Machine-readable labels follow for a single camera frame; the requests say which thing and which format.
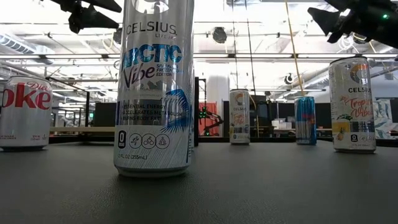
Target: tropical vibe can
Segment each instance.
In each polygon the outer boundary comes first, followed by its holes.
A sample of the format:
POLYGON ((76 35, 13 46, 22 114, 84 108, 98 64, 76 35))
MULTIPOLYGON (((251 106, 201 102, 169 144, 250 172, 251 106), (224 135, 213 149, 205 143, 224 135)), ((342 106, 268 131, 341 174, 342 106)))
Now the tropical vibe can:
POLYGON ((229 142, 250 143, 250 96, 248 90, 229 92, 229 142))
POLYGON ((179 175, 191 163, 193 0, 126 0, 114 165, 121 175, 179 175))
POLYGON ((315 100, 312 96, 302 96, 294 100, 296 143, 317 144, 317 124, 315 119, 315 100))
POLYGON ((333 145, 341 152, 376 150, 369 64, 365 57, 342 58, 329 67, 333 145))
POLYGON ((4 86, 0 147, 37 150, 49 144, 52 88, 37 77, 11 77, 4 86))

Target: desk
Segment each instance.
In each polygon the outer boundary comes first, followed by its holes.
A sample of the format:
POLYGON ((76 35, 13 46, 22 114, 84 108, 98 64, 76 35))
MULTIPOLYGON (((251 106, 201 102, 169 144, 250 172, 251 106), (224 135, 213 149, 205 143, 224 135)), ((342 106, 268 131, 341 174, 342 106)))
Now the desk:
POLYGON ((201 143, 185 176, 118 176, 112 146, 0 152, 1 223, 398 223, 398 149, 201 143))

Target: celsius logo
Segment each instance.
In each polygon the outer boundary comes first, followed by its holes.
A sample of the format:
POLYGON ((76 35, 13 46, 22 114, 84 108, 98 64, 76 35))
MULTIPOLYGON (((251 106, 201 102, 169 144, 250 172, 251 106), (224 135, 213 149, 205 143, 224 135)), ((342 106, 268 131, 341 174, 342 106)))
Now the celsius logo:
POLYGON ((132 6, 143 14, 160 14, 169 10, 169 0, 131 0, 132 6))
POLYGON ((351 79, 354 80, 356 83, 361 84, 361 85, 367 84, 366 77, 365 77, 365 78, 359 78, 359 77, 358 77, 358 74, 357 74, 357 72, 360 71, 360 70, 364 70, 364 73, 366 73, 366 72, 367 72, 367 71, 366 71, 367 68, 368 68, 368 65, 365 65, 365 64, 362 64, 362 65, 355 65, 355 66, 351 69, 351 71, 350 71, 350 73, 349 73, 351 79))
POLYGON ((242 106, 242 104, 243 104, 243 94, 242 93, 235 96, 235 102, 238 106, 242 106))

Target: arctic vibe can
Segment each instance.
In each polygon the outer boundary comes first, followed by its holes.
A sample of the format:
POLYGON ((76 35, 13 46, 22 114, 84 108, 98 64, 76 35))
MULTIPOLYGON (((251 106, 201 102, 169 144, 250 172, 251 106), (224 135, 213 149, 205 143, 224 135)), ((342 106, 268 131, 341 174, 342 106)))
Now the arctic vibe can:
POLYGON ((192 25, 193 0, 124 2, 114 145, 121 175, 179 175, 191 163, 192 25))
POLYGON ((317 144, 317 124, 315 117, 315 100, 312 96, 294 99, 296 143, 302 145, 317 144))
POLYGON ((229 142, 250 143, 250 96, 248 90, 229 92, 229 142))
POLYGON ((47 80, 14 76, 4 86, 0 147, 38 150, 49 144, 52 88, 47 80))
POLYGON ((365 57, 342 58, 329 67, 333 146, 339 152, 376 150, 369 64, 365 57))

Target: palm leaf graphic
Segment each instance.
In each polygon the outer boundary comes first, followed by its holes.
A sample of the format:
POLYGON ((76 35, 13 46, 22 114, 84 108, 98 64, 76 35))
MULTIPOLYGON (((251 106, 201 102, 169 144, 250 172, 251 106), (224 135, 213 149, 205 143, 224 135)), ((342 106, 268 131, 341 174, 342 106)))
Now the palm leaf graphic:
POLYGON ((185 96, 184 91, 181 89, 169 91, 166 93, 166 96, 177 96, 178 106, 183 109, 184 113, 181 117, 168 122, 161 131, 163 133, 166 131, 171 133, 176 133, 177 131, 185 131, 187 128, 190 127, 191 122, 192 106, 188 98, 185 96))

